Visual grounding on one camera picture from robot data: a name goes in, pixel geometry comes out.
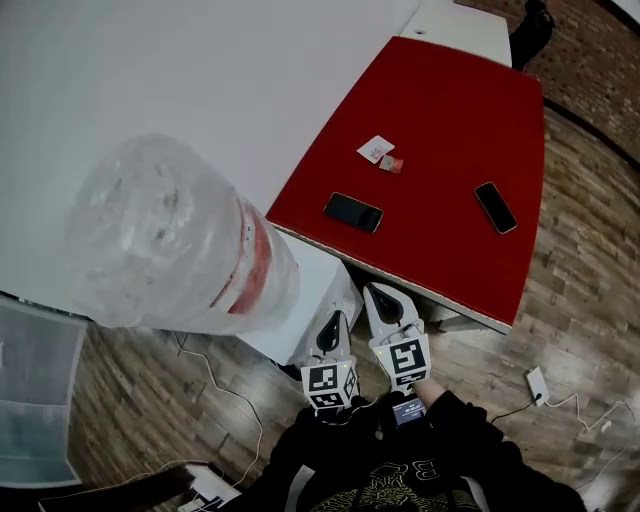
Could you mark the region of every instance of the table leg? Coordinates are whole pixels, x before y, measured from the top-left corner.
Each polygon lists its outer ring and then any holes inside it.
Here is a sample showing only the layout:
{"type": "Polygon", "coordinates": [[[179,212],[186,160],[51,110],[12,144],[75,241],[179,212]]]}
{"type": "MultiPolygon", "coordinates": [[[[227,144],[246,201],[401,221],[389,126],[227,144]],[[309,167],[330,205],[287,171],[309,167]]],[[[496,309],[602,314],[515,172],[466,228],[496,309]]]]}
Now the table leg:
{"type": "Polygon", "coordinates": [[[467,318],[463,315],[456,315],[445,320],[441,320],[438,324],[438,329],[443,332],[456,332],[456,331],[473,331],[475,329],[484,329],[485,327],[467,318]]]}

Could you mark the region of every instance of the clear plastic container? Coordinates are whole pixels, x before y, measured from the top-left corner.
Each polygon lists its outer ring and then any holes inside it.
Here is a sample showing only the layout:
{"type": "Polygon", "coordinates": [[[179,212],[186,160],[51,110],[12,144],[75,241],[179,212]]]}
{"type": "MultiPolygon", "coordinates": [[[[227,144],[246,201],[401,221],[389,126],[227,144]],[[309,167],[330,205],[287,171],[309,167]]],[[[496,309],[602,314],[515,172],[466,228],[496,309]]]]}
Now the clear plastic container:
{"type": "Polygon", "coordinates": [[[68,230],[72,299],[108,327],[268,328],[298,298],[276,230],[189,146],[125,141],[83,183],[68,230]]]}
{"type": "Polygon", "coordinates": [[[71,395],[86,321],[0,297],[0,487],[73,485],[71,395]]]}

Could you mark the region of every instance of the black object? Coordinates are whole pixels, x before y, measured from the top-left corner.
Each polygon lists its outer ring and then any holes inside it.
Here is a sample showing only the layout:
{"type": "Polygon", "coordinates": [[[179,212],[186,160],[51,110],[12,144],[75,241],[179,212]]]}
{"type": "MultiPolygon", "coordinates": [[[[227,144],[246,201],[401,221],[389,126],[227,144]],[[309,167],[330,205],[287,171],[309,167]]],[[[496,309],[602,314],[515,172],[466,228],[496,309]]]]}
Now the black object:
{"type": "Polygon", "coordinates": [[[282,365],[280,363],[276,363],[273,359],[270,359],[270,361],[290,379],[293,379],[296,382],[302,382],[302,372],[300,371],[300,367],[297,364],[282,365]]]}
{"type": "MultiPolygon", "coordinates": [[[[352,402],[354,409],[338,413],[333,421],[343,426],[326,425],[312,408],[304,409],[274,447],[262,476],[222,510],[262,510],[265,504],[269,510],[284,510],[291,483],[305,465],[316,473],[298,498],[298,510],[312,510],[330,501],[335,509],[359,510],[358,496],[363,497],[367,487],[377,503],[389,505],[389,510],[401,508],[398,496],[403,499],[406,494],[399,492],[411,492],[416,501],[444,505],[443,495],[469,493],[467,482],[457,478],[464,472],[482,482],[492,510],[587,512],[577,492],[525,466],[518,447],[503,441],[500,432],[487,425],[485,410],[465,405],[450,391],[424,418],[401,431],[394,425],[385,430],[385,403],[386,397],[371,407],[352,402]],[[376,437],[379,424],[384,433],[380,441],[376,437]]],[[[450,501],[455,507],[456,500],[450,501]]],[[[417,508],[409,499],[405,504],[406,509],[417,508]]]]}
{"type": "Polygon", "coordinates": [[[506,418],[507,416],[511,416],[512,414],[515,414],[517,412],[524,411],[525,409],[528,409],[529,407],[531,407],[533,404],[536,403],[536,400],[540,400],[541,398],[542,398],[542,395],[540,393],[538,393],[536,395],[536,397],[533,400],[531,400],[531,402],[529,402],[524,407],[521,407],[520,409],[516,409],[515,411],[508,412],[507,414],[501,414],[500,416],[496,416],[495,418],[493,418],[491,420],[491,424],[493,425],[493,422],[496,421],[496,420],[499,420],[500,418],[506,418]]]}
{"type": "Polygon", "coordinates": [[[518,225],[493,183],[485,183],[476,188],[476,197],[498,233],[504,235],[518,225]]]}
{"type": "Polygon", "coordinates": [[[398,429],[407,423],[424,418],[427,413],[420,399],[414,394],[409,395],[403,402],[394,405],[392,409],[398,429]]]}
{"type": "Polygon", "coordinates": [[[387,325],[398,324],[398,327],[400,327],[400,321],[404,315],[404,308],[400,301],[371,283],[365,284],[364,287],[369,290],[371,294],[373,305],[376,308],[380,320],[387,325]]]}
{"type": "Polygon", "coordinates": [[[529,0],[525,9],[527,15],[509,36],[511,67],[518,71],[522,71],[527,62],[547,45],[556,26],[544,2],[529,0]]]}
{"type": "Polygon", "coordinates": [[[316,345],[322,350],[322,355],[327,355],[327,352],[335,350],[340,340],[338,339],[340,331],[340,315],[342,311],[335,311],[331,316],[331,319],[327,322],[318,336],[316,337],[316,345]]]}
{"type": "Polygon", "coordinates": [[[362,203],[348,196],[334,192],[324,207],[325,215],[332,219],[345,222],[367,233],[373,233],[378,229],[382,210],[362,203]]]}

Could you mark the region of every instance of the person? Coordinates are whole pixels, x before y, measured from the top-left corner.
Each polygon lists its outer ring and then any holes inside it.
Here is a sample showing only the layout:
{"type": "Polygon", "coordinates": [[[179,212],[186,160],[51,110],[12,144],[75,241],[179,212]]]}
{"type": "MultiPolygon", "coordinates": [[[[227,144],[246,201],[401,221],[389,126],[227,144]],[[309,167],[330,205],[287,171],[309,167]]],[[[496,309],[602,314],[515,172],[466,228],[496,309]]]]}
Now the person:
{"type": "Polygon", "coordinates": [[[509,36],[511,67],[518,71],[547,45],[556,26],[544,2],[528,0],[525,9],[527,15],[509,36]]]}
{"type": "Polygon", "coordinates": [[[404,398],[397,392],[374,404],[356,397],[355,407],[331,423],[304,409],[262,476],[221,510],[586,510],[576,491],[524,464],[484,409],[465,405],[431,378],[413,387],[426,412],[400,428],[389,414],[404,398]],[[304,466],[315,473],[289,508],[291,484],[304,466]]]}

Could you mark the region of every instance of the small paper card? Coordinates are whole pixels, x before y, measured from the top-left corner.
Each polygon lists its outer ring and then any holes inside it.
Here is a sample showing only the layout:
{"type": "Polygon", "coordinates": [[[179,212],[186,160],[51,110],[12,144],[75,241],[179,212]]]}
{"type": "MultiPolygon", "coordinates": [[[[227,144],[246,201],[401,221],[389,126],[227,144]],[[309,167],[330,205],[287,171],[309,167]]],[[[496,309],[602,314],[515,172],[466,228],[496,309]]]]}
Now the small paper card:
{"type": "Polygon", "coordinates": [[[400,169],[402,169],[403,163],[404,160],[401,160],[400,158],[393,158],[392,156],[384,155],[380,162],[380,169],[392,172],[393,174],[400,174],[400,169]]]}
{"type": "Polygon", "coordinates": [[[384,140],[380,135],[376,135],[362,146],[358,150],[358,153],[369,160],[369,162],[377,164],[378,161],[393,148],[395,148],[395,146],[391,144],[391,142],[384,140]]]}

